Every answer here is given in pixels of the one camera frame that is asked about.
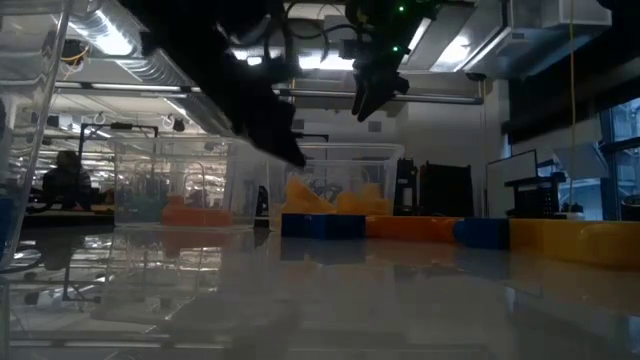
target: blue container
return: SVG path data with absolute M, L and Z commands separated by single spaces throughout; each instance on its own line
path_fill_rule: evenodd
M 283 237 L 322 240 L 364 239 L 364 215 L 282 214 Z
M 456 242 L 474 249 L 509 250 L 509 220 L 466 218 L 453 228 Z

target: ceiling light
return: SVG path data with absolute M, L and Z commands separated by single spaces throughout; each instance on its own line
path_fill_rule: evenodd
M 303 70 L 353 70 L 353 59 L 347 60 L 338 55 L 329 55 L 324 61 L 320 61 L 320 55 L 301 56 L 300 68 Z
M 131 90 L 131 91 L 180 91 L 179 86 L 165 85 L 133 85 L 133 84 L 92 84 L 98 90 Z
M 442 52 L 431 71 L 454 71 L 469 55 L 470 42 L 466 36 L 457 36 Z
M 187 111 L 182 108 L 181 106 L 178 106 L 176 104 L 174 104 L 172 101 L 169 101 L 167 99 L 164 99 L 164 101 L 167 102 L 167 104 L 171 105 L 172 108 L 176 109 L 177 112 L 179 112 L 180 114 L 187 116 Z
M 100 135 L 100 136 L 102 136 L 102 137 L 106 137 L 107 139 L 111 137 L 111 135 L 107 134 L 107 133 L 106 133 L 106 132 L 104 132 L 104 131 L 99 131 L 99 130 L 98 130 L 98 131 L 96 131 L 96 134 L 98 134 L 98 135 Z
M 84 26 L 76 25 L 73 20 L 69 22 L 69 26 L 86 39 L 92 39 L 92 45 L 107 55 L 129 55 L 134 51 L 133 43 L 111 23 L 101 10 L 96 11 L 95 16 L 100 18 L 100 22 L 104 24 L 103 26 L 106 26 L 106 31 L 104 31 L 103 35 L 95 36 Z
M 249 53 L 246 50 L 233 50 L 233 55 L 235 55 L 238 60 L 247 60 L 249 57 Z
M 429 28 L 429 25 L 431 25 L 431 19 L 422 19 L 422 21 L 420 22 L 420 26 L 418 26 L 418 30 L 416 30 L 416 33 L 413 35 L 413 38 L 411 38 L 411 42 L 409 43 L 409 50 L 411 50 L 411 53 L 413 53 L 413 50 L 418 47 L 418 44 L 420 43 L 420 40 L 422 40 L 424 33 Z M 405 55 L 404 58 L 402 58 L 403 64 L 409 62 L 409 56 L 411 56 L 411 53 L 409 53 L 409 55 Z
M 259 65 L 262 63 L 262 58 L 259 56 L 250 56 L 247 58 L 247 63 L 251 66 Z
M 56 88 L 59 89 L 82 89 L 82 84 L 71 81 L 56 81 Z

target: yellow container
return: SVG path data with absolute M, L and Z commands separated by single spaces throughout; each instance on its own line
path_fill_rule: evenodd
M 640 223 L 513 219 L 509 228 L 512 251 L 640 269 Z

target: fluorescent light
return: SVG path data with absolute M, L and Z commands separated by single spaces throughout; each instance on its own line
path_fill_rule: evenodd
M 251 66 L 259 65 L 262 63 L 262 58 L 259 56 L 250 56 L 247 58 L 247 63 Z
M 59 89 L 81 89 L 82 85 L 80 83 L 69 81 L 57 81 L 56 87 Z
M 105 133 L 104 131 L 96 131 L 96 134 L 102 136 L 102 137 L 106 137 L 106 138 L 110 138 L 111 135 Z
M 246 50 L 233 50 L 233 54 L 238 60 L 246 60 L 249 65 L 257 65 L 262 62 L 262 58 L 249 56 L 249 53 Z M 271 57 L 276 57 L 279 54 L 280 51 L 278 50 L 271 51 Z M 300 67 L 303 70 L 353 70 L 353 60 L 342 59 L 337 53 L 329 54 L 327 59 L 323 62 L 320 62 L 320 57 L 320 51 L 314 51 L 312 55 L 300 56 Z
M 238 60 L 247 60 L 249 57 L 249 53 L 246 50 L 233 50 L 233 55 L 235 55 Z
M 464 65 L 461 65 L 460 67 L 462 67 L 462 70 L 464 71 L 469 71 L 472 67 L 474 67 L 480 60 L 482 60 L 485 56 L 487 56 L 487 54 L 493 50 L 496 46 L 498 46 L 498 44 L 500 44 L 502 42 L 502 40 L 504 40 L 504 38 L 506 38 L 509 34 L 511 34 L 511 28 L 510 27 L 506 27 L 502 30 L 502 32 L 500 34 L 498 34 L 498 36 L 493 39 L 493 41 L 491 43 L 489 43 L 489 45 L 487 45 L 479 54 L 476 54 L 475 56 L 473 56 L 473 58 L 467 62 Z
M 172 108 L 176 109 L 177 112 L 179 112 L 180 114 L 182 114 L 183 116 L 187 116 L 187 111 L 182 108 L 181 106 L 178 106 L 176 104 L 174 104 L 172 101 L 169 101 L 167 99 L 164 99 L 164 101 L 167 102 L 167 104 L 171 105 Z
M 191 123 L 195 123 L 195 121 L 189 116 L 189 114 L 187 113 L 187 111 L 183 107 L 174 104 L 173 101 L 171 101 L 171 100 L 169 100 L 167 98 L 165 98 L 164 101 L 166 101 L 167 104 L 171 105 L 171 107 L 176 109 L 176 111 L 179 112 L 182 116 L 184 116 L 185 119 L 189 120 L 190 124 Z
M 454 71 L 469 55 L 470 42 L 466 36 L 459 35 L 442 52 L 431 71 Z
M 299 62 L 303 70 L 353 70 L 353 59 L 343 59 L 338 55 L 329 55 L 322 62 L 320 62 L 320 55 L 302 56 Z
M 129 41 L 118 28 L 102 13 L 101 10 L 95 12 L 95 16 L 100 18 L 102 26 L 106 27 L 103 35 L 95 36 L 91 34 L 84 25 L 78 26 L 74 21 L 69 22 L 69 26 L 78 34 L 90 39 L 93 46 L 97 47 L 107 55 L 129 55 L 135 49 L 133 43 Z
M 179 86 L 164 85 L 93 84 L 93 88 L 99 90 L 180 91 Z
M 409 43 L 409 50 L 411 50 L 412 53 L 413 53 L 413 50 L 415 50 L 416 47 L 418 47 L 418 44 L 420 43 L 420 40 L 422 40 L 422 36 L 424 36 L 424 33 L 429 28 L 429 25 L 431 25 L 431 19 L 427 19 L 427 18 L 422 19 L 420 26 L 418 26 L 418 30 L 416 30 L 416 33 L 413 35 L 413 38 Z M 407 61 L 409 61 L 410 55 L 411 54 L 405 55 L 404 58 L 402 58 L 402 62 L 406 63 Z

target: black machine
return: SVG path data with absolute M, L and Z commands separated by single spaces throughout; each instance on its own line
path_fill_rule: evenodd
M 302 73 L 294 39 L 322 37 L 324 59 L 329 52 L 328 33 L 345 28 L 356 33 L 356 40 L 343 44 L 341 56 L 355 60 L 357 89 L 352 113 L 364 121 L 396 93 L 409 90 L 398 66 L 409 53 L 408 45 L 421 21 L 435 19 L 445 0 L 348 0 L 345 15 L 351 24 L 331 28 L 323 28 L 317 20 L 290 18 L 296 1 L 286 7 L 282 0 L 120 2 L 148 29 L 141 34 L 143 55 L 163 49 L 222 110 L 234 133 L 302 167 L 305 159 L 291 131 L 295 106 L 280 100 L 271 88 Z M 297 34 L 292 29 L 295 22 L 309 24 L 318 32 Z M 260 26 L 264 30 L 252 41 L 238 44 L 232 40 L 246 38 Z M 272 59 L 269 40 L 276 31 L 282 33 L 285 51 Z M 208 41 L 206 46 L 202 39 Z M 250 67 L 229 51 L 232 46 L 255 45 L 264 47 L 264 60 L 257 66 Z
M 396 175 L 396 195 L 393 204 L 394 216 L 412 216 L 418 212 L 418 168 L 413 164 L 413 159 L 398 160 L 398 173 Z

